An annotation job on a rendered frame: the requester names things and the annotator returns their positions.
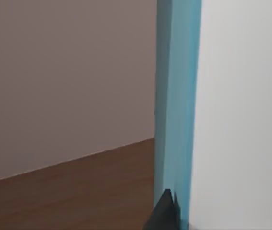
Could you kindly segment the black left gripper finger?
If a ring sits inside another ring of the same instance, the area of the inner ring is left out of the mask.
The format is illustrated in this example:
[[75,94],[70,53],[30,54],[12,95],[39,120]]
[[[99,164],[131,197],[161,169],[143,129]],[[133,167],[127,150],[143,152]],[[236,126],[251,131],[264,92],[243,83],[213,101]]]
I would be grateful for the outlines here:
[[165,189],[142,230],[179,230],[178,212],[170,189]]

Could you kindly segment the light blue upright panel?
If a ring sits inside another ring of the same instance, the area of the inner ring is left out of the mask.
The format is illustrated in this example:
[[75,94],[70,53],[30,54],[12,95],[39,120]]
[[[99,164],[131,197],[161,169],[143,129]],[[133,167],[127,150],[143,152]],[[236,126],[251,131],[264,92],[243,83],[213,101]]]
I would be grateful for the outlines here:
[[189,230],[202,0],[157,0],[154,204],[168,196]]

